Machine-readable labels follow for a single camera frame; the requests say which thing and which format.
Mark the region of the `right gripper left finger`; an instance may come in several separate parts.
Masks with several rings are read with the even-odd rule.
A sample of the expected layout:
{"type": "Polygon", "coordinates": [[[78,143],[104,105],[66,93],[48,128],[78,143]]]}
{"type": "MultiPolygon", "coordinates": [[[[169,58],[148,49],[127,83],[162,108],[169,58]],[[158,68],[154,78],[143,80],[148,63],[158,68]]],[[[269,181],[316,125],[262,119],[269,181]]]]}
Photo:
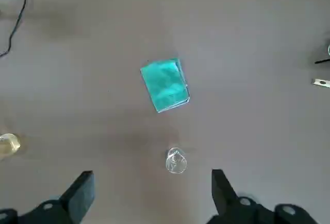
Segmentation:
{"type": "Polygon", "coordinates": [[[15,209],[1,209],[1,223],[81,223],[93,202],[94,173],[83,171],[59,198],[23,215],[15,209]]]}

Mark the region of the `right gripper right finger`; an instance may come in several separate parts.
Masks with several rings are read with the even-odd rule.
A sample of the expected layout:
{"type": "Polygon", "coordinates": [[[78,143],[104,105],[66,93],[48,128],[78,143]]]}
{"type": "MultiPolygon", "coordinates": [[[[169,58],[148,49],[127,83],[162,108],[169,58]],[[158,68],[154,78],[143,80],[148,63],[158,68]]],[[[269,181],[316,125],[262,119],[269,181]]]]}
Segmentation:
{"type": "Polygon", "coordinates": [[[213,169],[211,172],[211,191],[218,213],[208,223],[316,223],[300,206],[278,204],[271,211],[249,197],[239,197],[221,169],[213,169]]]}

